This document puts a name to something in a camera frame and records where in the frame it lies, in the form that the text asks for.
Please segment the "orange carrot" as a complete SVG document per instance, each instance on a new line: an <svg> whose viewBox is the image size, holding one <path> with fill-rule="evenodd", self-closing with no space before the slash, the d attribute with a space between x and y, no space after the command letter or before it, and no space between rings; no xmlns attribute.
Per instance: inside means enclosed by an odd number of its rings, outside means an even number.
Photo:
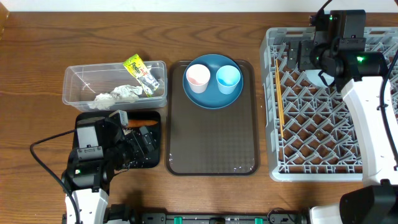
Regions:
<svg viewBox="0 0 398 224"><path fill-rule="evenodd" d="M130 119L128 121L128 128L139 128L141 126L153 126L157 124L157 121L154 120L141 120L141 119Z"/></svg>

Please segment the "wooden chopstick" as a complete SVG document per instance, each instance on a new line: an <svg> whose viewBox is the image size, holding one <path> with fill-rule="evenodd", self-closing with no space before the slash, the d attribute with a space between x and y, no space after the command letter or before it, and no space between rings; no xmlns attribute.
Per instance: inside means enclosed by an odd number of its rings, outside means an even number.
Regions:
<svg viewBox="0 0 398 224"><path fill-rule="evenodd" d="M279 119L280 125L284 125L284 109L283 109L283 101L282 101L282 92L280 87L280 76L279 76L279 63L278 60L275 60L275 87L277 91L277 100L278 100L278 110L279 110Z"/></svg>
<svg viewBox="0 0 398 224"><path fill-rule="evenodd" d="M280 86L280 76L279 76L279 66L278 64L276 64L276 73L275 73L275 79L277 81L276 87L277 87L277 94L279 97L279 118L280 118L280 134L281 134L281 138L284 138L284 130L283 130L283 126L284 126L284 109L283 109L283 101L282 101L282 92L281 92L281 86Z"/></svg>

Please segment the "light blue bowl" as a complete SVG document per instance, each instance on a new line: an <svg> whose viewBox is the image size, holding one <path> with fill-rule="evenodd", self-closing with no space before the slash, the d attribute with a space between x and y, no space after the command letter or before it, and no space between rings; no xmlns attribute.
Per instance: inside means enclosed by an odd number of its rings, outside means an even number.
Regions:
<svg viewBox="0 0 398 224"><path fill-rule="evenodd" d="M332 76L322 70L306 70L305 74L310 83L320 88L327 88L335 81Z"/></svg>

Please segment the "white tissue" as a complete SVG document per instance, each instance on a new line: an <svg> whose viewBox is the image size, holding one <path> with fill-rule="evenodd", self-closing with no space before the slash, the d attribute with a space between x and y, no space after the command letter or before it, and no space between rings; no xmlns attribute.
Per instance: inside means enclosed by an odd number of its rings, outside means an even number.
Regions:
<svg viewBox="0 0 398 224"><path fill-rule="evenodd" d="M121 85L116 87L110 94L117 100L134 100L139 98L142 92L141 86Z"/></svg>

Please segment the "white paper ball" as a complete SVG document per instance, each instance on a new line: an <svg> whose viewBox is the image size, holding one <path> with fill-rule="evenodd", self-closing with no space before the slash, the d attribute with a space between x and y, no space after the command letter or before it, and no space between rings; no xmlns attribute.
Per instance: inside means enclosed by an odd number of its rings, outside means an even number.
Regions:
<svg viewBox="0 0 398 224"><path fill-rule="evenodd" d="M114 105L114 98L110 93L100 93L95 99L88 103L90 109L109 110Z"/></svg>

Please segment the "yellow green snack wrapper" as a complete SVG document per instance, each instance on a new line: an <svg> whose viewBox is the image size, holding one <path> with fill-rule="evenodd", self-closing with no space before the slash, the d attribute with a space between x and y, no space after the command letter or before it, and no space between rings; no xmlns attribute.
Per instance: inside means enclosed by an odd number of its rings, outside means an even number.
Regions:
<svg viewBox="0 0 398 224"><path fill-rule="evenodd" d="M133 55L123 62L123 66L139 82L145 94L152 97L160 84L145 66L140 56L138 54Z"/></svg>

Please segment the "light blue cup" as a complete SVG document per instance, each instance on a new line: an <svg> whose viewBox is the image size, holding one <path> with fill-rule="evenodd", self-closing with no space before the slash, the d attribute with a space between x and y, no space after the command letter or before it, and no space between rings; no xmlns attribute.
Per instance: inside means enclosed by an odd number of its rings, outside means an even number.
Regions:
<svg viewBox="0 0 398 224"><path fill-rule="evenodd" d="M241 72L232 65L222 66L216 73L218 89L222 94L231 94L241 79Z"/></svg>

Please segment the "dark blue plate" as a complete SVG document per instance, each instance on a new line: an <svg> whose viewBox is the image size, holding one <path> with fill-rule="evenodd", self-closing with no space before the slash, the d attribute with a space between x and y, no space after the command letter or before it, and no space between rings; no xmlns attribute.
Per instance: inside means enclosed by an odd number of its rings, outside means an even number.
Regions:
<svg viewBox="0 0 398 224"><path fill-rule="evenodd" d="M202 64L206 66L211 73L210 81L208 83L206 90L203 93L194 93L189 87L186 78L186 72L188 68L194 64ZM222 94L219 91L218 84L216 81L217 71L222 66L225 65L232 65L241 72L240 82L238 83L234 91L228 95ZM188 98L192 102L194 102L194 104L202 108L211 109L211 110L225 108L230 104L234 103L239 98L243 90L243 84L244 84L243 73L241 69L238 67L238 64L229 57L220 54L206 54L196 58L195 60L193 60L188 64L188 67L185 69L183 74L183 89Z"/></svg>

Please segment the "pink cup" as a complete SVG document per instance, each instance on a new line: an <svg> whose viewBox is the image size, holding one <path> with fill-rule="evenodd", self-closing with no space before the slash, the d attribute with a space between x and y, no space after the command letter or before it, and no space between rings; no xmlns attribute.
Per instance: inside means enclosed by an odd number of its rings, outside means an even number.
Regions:
<svg viewBox="0 0 398 224"><path fill-rule="evenodd" d="M189 87L194 93L203 93L208 86L210 77L210 70L202 64L194 64L186 72Z"/></svg>

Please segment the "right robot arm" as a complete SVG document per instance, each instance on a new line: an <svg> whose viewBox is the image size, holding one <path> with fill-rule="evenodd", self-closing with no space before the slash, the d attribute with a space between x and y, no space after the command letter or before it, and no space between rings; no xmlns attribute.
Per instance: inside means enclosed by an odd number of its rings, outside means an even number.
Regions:
<svg viewBox="0 0 398 224"><path fill-rule="evenodd" d="M294 41L288 63L333 77L351 114L363 160L364 187L340 202L310 209L310 223L397 223L397 121L389 92L389 68L365 39L334 39L320 45Z"/></svg>

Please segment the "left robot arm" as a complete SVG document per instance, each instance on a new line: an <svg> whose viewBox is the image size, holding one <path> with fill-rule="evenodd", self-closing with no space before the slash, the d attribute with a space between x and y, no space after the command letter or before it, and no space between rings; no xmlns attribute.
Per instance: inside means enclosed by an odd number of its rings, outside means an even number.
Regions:
<svg viewBox="0 0 398 224"><path fill-rule="evenodd" d="M137 223L139 217L125 204L109 205L112 179L129 169L153 168L160 159L160 126L113 124L79 127L77 146L62 174L69 190L64 223Z"/></svg>

